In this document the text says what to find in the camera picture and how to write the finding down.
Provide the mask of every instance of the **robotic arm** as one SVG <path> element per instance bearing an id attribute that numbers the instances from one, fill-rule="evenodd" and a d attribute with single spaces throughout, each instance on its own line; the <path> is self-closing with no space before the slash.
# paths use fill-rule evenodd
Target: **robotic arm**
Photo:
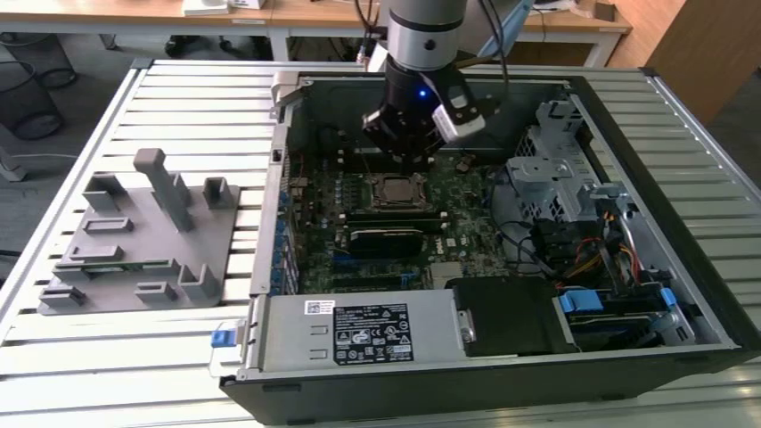
<path id="1" fill-rule="evenodd" d="M 476 98 L 455 65 L 468 0 L 384 1 L 391 3 L 384 99 L 365 116 L 363 130 L 401 164 L 412 164 L 484 129 L 499 103 Z M 520 0 L 507 15 L 503 53 L 533 3 Z M 496 53 L 499 43 L 493 37 L 485 48 Z"/>

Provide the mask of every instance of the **blue latch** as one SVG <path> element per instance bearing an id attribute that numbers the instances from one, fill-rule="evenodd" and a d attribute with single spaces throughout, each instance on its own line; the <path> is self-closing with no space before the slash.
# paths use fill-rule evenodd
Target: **blue latch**
<path id="1" fill-rule="evenodd" d="M 661 297 L 664 298 L 666 306 L 677 306 L 677 296 L 670 288 L 661 288 Z"/>
<path id="2" fill-rule="evenodd" d="M 232 348 L 236 346 L 236 330 L 216 330 L 212 332 L 212 348 Z"/>
<path id="3" fill-rule="evenodd" d="M 565 313 L 602 310 L 600 296 L 594 290 L 569 290 L 560 296 L 560 307 Z"/>

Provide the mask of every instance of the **wooden tabletop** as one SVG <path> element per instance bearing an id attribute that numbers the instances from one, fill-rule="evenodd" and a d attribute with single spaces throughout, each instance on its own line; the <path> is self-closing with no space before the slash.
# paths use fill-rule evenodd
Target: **wooden tabletop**
<path id="1" fill-rule="evenodd" d="M 368 0 L 360 0 L 363 11 L 367 11 Z M 271 25 L 275 27 L 325 27 L 360 28 L 357 13 L 352 0 L 275 0 Z M 632 30 L 629 22 L 617 14 L 616 22 L 582 18 L 577 14 L 545 12 L 545 29 L 542 17 L 532 15 L 524 25 L 524 31 L 542 32 L 616 32 Z"/>
<path id="2" fill-rule="evenodd" d="M 233 9 L 228 15 L 183 16 L 183 0 L 0 0 L 3 21 L 81 22 L 167 25 L 236 25 L 235 20 L 256 20 L 273 27 L 360 28 L 351 0 L 268 0 L 264 8 Z M 545 13 L 549 32 L 628 33 L 632 26 L 581 18 L 570 12 Z M 524 31 L 541 32 L 538 15 L 530 16 Z"/>
<path id="3" fill-rule="evenodd" d="M 183 0 L 0 0 L 0 27 L 3 21 L 229 26 L 233 20 L 256 20 L 264 25 L 273 5 L 269 0 L 260 10 L 183 16 Z"/>

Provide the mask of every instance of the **black mesh trash can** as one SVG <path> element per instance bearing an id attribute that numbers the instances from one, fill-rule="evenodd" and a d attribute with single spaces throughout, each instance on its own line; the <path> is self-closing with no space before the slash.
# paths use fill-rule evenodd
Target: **black mesh trash can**
<path id="1" fill-rule="evenodd" d="M 53 134 L 63 116 L 25 62 L 0 62 L 0 124 L 23 140 Z"/>
<path id="2" fill-rule="evenodd" d="M 16 61 L 35 66 L 37 79 L 47 89 L 68 86 L 76 81 L 76 71 L 55 34 L 1 33 L 0 45 Z"/>

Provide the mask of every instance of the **motherboard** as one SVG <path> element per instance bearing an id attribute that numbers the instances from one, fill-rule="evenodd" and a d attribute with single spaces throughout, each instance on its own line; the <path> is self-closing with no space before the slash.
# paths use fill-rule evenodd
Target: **motherboard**
<path id="1" fill-rule="evenodd" d="M 299 293 L 435 289 L 509 275 L 491 217 L 504 160 L 441 152 L 403 174 L 372 153 L 292 159 Z"/>

